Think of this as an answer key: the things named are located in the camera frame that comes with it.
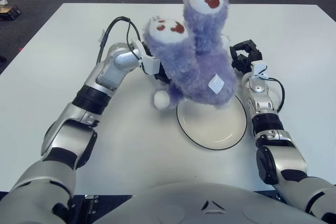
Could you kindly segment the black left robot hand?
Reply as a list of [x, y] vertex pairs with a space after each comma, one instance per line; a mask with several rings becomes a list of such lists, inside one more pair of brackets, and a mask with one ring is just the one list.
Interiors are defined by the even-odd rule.
[[164, 70], [162, 64], [160, 64], [159, 72], [156, 73], [154, 75], [154, 77], [155, 77], [156, 80], [160, 80], [161, 82], [164, 82], [166, 84], [170, 84], [171, 83], [171, 79], [166, 75], [165, 70]]

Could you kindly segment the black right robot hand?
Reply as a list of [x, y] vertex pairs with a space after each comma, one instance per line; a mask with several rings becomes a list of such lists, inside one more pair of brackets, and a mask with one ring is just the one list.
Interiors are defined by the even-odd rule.
[[[229, 47], [232, 57], [232, 67], [239, 72], [246, 74], [251, 72], [251, 63], [262, 60], [262, 53], [257, 49], [256, 44], [250, 39]], [[237, 51], [244, 51], [248, 56], [237, 54]]]

